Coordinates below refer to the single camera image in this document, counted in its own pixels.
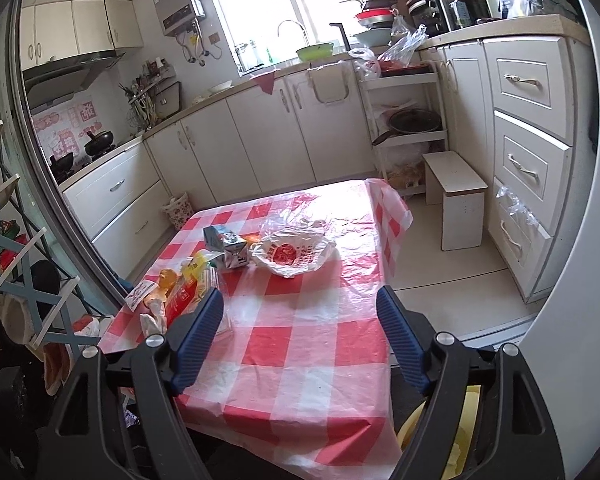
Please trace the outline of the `yellow snack box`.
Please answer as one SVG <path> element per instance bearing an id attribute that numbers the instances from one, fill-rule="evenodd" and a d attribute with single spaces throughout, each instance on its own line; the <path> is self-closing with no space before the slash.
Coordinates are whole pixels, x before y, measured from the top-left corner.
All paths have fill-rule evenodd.
<path id="1" fill-rule="evenodd" d="M 183 314 L 193 313 L 207 292 L 219 287 L 216 262 L 220 257 L 219 252 L 201 249 L 181 265 L 181 274 L 166 297 L 166 326 L 170 327 Z"/>

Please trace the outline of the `red white checkered tablecloth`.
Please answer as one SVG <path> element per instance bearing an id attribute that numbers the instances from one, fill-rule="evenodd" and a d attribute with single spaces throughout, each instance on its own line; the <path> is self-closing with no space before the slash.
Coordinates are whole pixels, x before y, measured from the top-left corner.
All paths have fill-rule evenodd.
<path id="1" fill-rule="evenodd" d="M 187 426 L 300 478 L 388 478 L 400 448 L 376 295 L 413 217 L 387 182 L 351 180 L 198 212 L 146 278 L 178 270 L 204 246 L 206 226 L 256 235 L 300 220 L 318 226 L 334 253 L 295 278 L 258 266 L 226 272 L 230 332 L 215 338 L 178 408 Z"/>

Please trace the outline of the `dark milk carton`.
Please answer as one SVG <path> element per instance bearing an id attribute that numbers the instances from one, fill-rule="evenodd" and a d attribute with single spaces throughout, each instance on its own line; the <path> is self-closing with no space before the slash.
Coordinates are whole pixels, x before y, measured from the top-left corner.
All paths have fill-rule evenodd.
<path id="1" fill-rule="evenodd" d="M 234 270 L 248 264 L 248 242 L 226 226 L 206 226 L 204 242 L 209 250 L 222 254 L 225 269 Z"/>

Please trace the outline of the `floral waste basket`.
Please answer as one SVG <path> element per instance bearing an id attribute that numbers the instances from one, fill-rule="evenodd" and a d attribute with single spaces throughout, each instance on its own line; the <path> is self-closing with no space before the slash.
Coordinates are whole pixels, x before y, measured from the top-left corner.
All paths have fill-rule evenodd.
<path id="1" fill-rule="evenodd" d="M 165 205 L 160 207 L 160 210 L 178 231 L 195 213 L 187 193 L 171 197 Z"/>

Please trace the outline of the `small white stool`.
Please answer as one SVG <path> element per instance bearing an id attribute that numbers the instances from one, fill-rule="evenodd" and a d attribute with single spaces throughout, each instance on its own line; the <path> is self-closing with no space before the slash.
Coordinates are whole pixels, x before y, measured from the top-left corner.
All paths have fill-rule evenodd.
<path id="1" fill-rule="evenodd" d="M 484 198 L 488 186 L 453 151 L 424 155 L 426 202 L 440 205 L 441 249 L 479 247 L 483 238 Z"/>

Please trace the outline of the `black wok on stove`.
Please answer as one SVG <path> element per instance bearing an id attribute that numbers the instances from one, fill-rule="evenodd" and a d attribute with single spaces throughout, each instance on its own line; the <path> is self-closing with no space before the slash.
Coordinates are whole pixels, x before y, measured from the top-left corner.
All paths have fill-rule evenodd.
<path id="1" fill-rule="evenodd" d="M 87 133 L 88 141 L 84 145 L 85 153 L 91 158 L 106 152 L 108 148 L 114 145 L 114 134 L 109 131 L 101 131 L 98 133 Z"/>

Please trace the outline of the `black frying pan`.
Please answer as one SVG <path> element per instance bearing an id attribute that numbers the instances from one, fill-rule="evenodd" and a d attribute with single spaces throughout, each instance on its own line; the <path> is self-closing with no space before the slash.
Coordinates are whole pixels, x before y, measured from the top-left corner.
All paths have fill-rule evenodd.
<path id="1" fill-rule="evenodd" d="M 372 145 L 380 145 L 395 136 L 411 136 L 441 129 L 442 119 L 436 112 L 424 108 L 404 108 L 394 112 L 386 120 L 385 130 L 373 140 Z"/>

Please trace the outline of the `white shelf rack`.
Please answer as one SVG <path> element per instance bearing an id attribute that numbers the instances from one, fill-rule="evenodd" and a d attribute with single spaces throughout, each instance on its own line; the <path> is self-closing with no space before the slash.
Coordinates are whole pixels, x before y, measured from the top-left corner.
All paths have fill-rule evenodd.
<path id="1" fill-rule="evenodd" d="M 377 78 L 358 75 L 379 175 L 404 197 L 426 192 L 425 156 L 449 148 L 441 79 L 423 62 Z"/>

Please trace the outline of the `white lower cabinets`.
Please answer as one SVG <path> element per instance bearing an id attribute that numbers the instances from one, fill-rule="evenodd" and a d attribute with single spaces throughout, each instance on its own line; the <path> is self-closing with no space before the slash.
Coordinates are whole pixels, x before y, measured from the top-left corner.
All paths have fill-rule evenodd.
<path id="1" fill-rule="evenodd" d="M 146 139 L 107 155 L 62 186 L 65 199 L 114 275 L 132 281 L 166 242 L 166 205 L 194 210 L 374 169 L 351 63 L 300 70 L 196 108 Z"/>

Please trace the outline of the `white drawer cabinet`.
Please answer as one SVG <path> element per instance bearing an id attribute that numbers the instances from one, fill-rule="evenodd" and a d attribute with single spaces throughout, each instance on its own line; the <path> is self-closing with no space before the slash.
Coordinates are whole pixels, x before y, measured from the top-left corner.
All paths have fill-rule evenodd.
<path id="1" fill-rule="evenodd" d="M 590 196 L 590 35 L 559 14 L 447 32 L 422 58 L 444 84 L 450 148 L 486 181 L 486 229 L 524 301 L 547 297 Z"/>

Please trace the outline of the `green basin by window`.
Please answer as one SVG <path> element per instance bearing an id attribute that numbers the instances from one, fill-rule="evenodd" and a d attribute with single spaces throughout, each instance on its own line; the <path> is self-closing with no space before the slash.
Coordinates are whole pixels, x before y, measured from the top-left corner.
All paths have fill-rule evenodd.
<path id="1" fill-rule="evenodd" d="M 331 42 L 323 42 L 298 49 L 296 53 L 301 63 L 309 63 L 330 58 L 333 50 L 334 45 Z"/>

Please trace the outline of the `wall water heater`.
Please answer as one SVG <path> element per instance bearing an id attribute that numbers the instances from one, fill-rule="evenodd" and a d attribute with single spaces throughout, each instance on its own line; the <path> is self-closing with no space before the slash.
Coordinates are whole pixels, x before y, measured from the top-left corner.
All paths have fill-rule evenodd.
<path id="1" fill-rule="evenodd" d="M 196 32 L 206 18 L 201 0 L 152 0 L 164 36 Z"/>

